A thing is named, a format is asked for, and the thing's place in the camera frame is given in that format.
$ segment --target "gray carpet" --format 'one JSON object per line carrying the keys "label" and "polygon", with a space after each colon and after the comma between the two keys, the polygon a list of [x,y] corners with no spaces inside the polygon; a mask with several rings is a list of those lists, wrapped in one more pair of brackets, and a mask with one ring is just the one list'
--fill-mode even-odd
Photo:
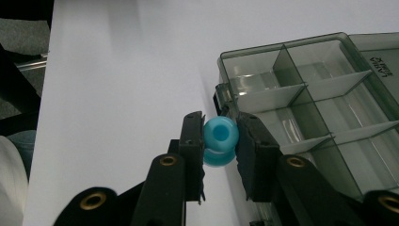
{"label": "gray carpet", "polygon": [[[48,52],[50,30],[46,22],[0,19],[0,43],[6,50],[27,55]],[[23,72],[26,79],[41,96],[45,69]],[[17,115],[19,111],[0,99],[0,119]]]}

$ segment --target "white cloth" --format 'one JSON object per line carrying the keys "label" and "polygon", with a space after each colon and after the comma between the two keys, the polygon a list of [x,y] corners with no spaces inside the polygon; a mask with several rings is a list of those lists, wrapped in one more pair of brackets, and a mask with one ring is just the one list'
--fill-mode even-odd
{"label": "white cloth", "polygon": [[27,178],[18,150],[0,136],[0,226],[23,224]]}

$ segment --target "white table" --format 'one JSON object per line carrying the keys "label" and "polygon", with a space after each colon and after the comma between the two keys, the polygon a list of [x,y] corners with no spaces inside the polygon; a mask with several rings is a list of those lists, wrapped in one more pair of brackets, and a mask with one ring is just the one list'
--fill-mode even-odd
{"label": "white table", "polygon": [[[52,225],[79,192],[119,194],[179,138],[183,116],[215,116],[224,51],[335,32],[399,31],[399,1],[57,0],[24,225]],[[187,225],[248,225],[235,163],[205,167],[207,201]]]}

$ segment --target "blue object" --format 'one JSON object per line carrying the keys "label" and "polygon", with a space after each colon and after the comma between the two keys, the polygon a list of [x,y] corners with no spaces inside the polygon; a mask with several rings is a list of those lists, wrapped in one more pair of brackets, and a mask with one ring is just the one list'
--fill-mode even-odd
{"label": "blue object", "polygon": [[206,165],[222,167],[234,159],[234,149],[239,137],[234,121],[218,116],[206,122],[203,133],[205,141],[203,160]]}

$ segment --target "transparent plastic box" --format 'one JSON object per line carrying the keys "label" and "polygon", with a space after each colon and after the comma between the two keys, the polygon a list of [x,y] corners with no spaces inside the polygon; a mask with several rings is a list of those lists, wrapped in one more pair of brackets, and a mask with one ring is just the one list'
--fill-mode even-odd
{"label": "transparent plastic box", "polygon": [[344,33],[230,51],[219,105],[256,115],[284,154],[308,158],[362,200],[399,192],[399,33]]}

